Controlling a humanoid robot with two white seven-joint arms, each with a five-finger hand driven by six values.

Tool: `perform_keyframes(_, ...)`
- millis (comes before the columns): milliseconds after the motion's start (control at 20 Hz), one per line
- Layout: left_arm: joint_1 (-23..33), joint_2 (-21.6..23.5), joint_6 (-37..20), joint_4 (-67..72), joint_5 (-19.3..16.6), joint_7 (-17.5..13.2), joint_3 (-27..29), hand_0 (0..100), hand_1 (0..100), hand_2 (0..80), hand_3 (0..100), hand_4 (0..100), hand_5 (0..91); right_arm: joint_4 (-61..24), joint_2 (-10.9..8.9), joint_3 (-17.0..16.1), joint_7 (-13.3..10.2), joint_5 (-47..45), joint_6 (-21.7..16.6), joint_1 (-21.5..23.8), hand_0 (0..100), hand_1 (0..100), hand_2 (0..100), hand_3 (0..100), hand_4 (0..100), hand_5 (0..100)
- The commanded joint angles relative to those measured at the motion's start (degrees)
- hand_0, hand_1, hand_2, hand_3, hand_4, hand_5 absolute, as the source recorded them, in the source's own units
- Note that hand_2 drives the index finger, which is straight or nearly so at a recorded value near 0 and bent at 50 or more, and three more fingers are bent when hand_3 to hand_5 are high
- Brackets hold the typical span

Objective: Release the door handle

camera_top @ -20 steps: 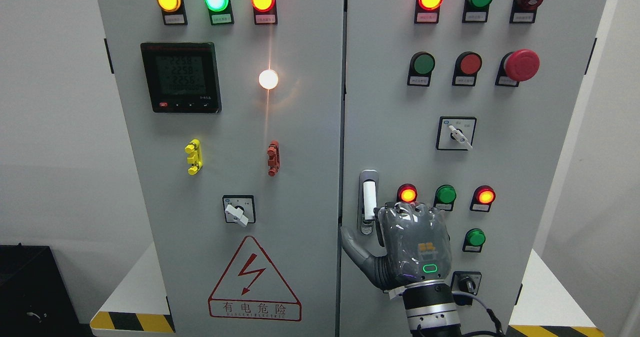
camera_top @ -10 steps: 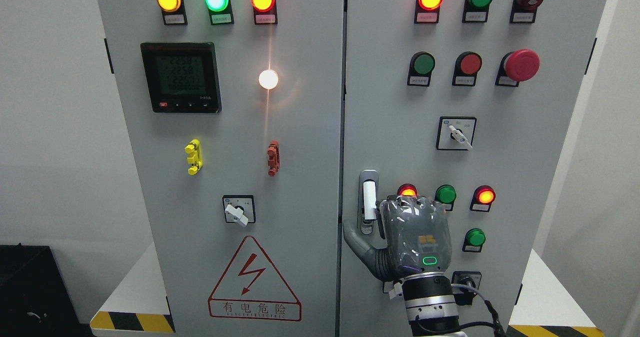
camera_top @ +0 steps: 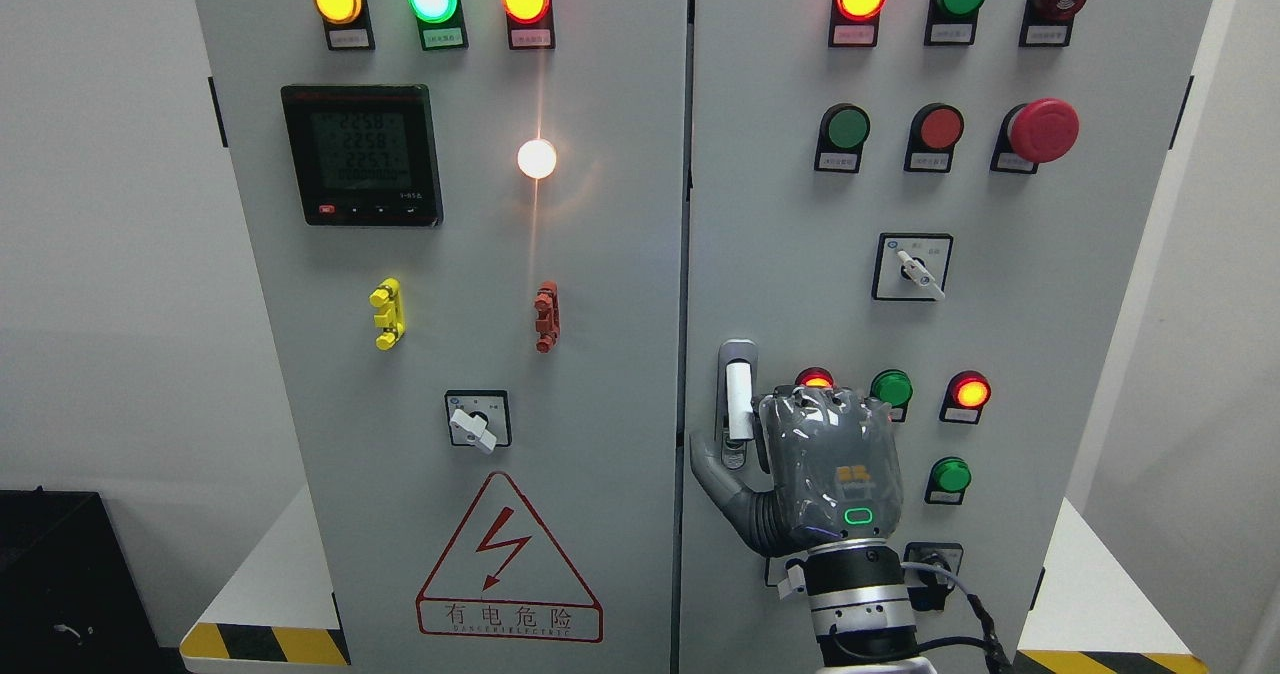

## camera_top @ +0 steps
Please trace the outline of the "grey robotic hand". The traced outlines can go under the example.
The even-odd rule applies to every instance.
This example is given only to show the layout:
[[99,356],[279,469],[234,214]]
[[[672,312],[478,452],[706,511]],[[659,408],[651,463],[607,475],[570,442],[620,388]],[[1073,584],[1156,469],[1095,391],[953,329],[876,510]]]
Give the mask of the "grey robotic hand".
[[755,491],[710,434],[687,440],[692,473],[751,551],[765,558],[845,538],[888,538],[902,514],[890,405],[850,388],[776,388],[756,405],[773,487]]

